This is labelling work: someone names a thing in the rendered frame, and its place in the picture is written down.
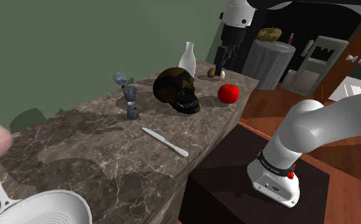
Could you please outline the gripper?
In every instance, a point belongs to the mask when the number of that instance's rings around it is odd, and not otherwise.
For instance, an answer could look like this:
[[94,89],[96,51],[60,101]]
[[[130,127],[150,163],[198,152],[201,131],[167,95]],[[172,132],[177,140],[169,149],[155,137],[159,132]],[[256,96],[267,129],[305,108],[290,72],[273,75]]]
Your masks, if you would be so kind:
[[232,69],[232,65],[239,51],[239,44],[243,42],[245,34],[245,27],[234,27],[227,24],[223,25],[222,34],[220,37],[222,40],[222,46],[218,47],[214,60],[214,64],[216,66],[215,76],[221,75],[225,61],[226,69]]

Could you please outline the red tomato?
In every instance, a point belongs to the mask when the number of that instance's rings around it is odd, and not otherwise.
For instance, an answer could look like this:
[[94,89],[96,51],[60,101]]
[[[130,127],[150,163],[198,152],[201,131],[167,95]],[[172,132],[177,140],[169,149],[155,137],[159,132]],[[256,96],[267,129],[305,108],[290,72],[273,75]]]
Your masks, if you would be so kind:
[[235,103],[239,98],[239,89],[233,84],[224,84],[218,89],[218,99],[225,104]]

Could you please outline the white glass bottle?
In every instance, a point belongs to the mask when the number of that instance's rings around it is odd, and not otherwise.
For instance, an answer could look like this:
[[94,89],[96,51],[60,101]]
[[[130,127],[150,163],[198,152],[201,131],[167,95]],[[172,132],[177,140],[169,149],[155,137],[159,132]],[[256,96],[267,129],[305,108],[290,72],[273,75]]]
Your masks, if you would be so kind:
[[178,67],[185,69],[191,77],[195,75],[196,61],[194,55],[194,43],[191,41],[186,42],[186,47],[183,55],[181,56]]

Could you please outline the grey round draped table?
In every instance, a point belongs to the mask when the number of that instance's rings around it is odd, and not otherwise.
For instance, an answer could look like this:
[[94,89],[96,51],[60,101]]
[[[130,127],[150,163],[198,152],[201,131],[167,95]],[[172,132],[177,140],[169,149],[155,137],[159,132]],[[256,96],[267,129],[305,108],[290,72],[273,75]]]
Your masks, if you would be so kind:
[[251,44],[242,73],[258,80],[256,89],[274,90],[291,61],[295,47],[278,41],[279,28],[263,28]]

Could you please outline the dark skull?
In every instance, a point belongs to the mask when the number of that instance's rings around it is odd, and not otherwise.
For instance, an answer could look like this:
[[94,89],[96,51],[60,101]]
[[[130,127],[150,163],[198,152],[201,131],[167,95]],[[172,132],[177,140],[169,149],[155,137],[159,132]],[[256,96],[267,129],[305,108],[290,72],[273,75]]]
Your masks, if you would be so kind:
[[194,78],[183,68],[171,67],[161,72],[153,84],[153,94],[179,113],[191,115],[201,110]]

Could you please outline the grey green cabinet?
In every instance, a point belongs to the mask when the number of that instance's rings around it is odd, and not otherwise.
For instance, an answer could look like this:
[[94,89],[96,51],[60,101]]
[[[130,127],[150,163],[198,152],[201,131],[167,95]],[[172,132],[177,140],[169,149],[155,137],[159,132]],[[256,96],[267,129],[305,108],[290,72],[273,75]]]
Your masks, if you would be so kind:
[[[304,57],[297,71],[289,70],[280,87],[296,94],[310,96],[330,71],[334,63],[344,52],[349,42],[326,36],[318,36],[309,40],[301,56]],[[332,51],[327,60],[320,60],[312,56],[317,49]]]

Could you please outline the grey blue figurine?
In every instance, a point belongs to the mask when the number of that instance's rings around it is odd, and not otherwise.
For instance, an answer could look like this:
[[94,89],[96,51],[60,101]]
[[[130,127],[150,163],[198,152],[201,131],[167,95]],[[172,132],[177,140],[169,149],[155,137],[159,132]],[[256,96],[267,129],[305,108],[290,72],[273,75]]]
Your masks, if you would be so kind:
[[113,74],[113,81],[121,86],[122,92],[124,93],[124,98],[127,101],[127,118],[129,120],[136,120],[139,118],[139,113],[136,108],[137,88],[130,85],[126,75],[117,71]]

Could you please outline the silver table knife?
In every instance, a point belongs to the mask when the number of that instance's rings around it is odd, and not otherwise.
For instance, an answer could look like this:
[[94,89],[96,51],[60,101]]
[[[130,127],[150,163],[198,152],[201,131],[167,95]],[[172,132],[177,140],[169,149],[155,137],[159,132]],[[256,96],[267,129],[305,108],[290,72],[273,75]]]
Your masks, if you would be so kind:
[[170,143],[169,141],[166,140],[166,138],[164,138],[163,136],[161,136],[160,134],[147,129],[146,127],[142,127],[141,128],[143,131],[145,131],[146,133],[148,133],[149,135],[151,135],[152,137],[154,137],[155,139],[159,140],[160,142],[168,145],[169,147],[171,147],[174,151],[176,151],[177,153],[179,153],[181,156],[183,157],[187,157],[188,156],[188,152],[182,148],[179,148],[177,146],[175,146],[174,144]]

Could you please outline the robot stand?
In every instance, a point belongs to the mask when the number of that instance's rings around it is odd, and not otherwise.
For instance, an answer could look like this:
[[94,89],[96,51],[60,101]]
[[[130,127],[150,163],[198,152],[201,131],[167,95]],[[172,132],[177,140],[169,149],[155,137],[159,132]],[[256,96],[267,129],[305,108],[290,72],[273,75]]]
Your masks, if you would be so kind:
[[287,208],[259,193],[247,174],[267,140],[236,125],[189,174],[182,224],[324,224],[330,176],[298,159],[301,196]]

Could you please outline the white frying pan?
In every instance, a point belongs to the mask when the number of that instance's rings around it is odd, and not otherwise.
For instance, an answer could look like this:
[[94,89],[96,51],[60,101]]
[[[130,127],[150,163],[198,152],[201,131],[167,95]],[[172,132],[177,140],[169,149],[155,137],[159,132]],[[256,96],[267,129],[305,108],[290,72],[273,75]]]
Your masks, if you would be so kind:
[[92,224],[86,200],[69,190],[49,190],[13,200],[0,180],[0,203],[0,224]]

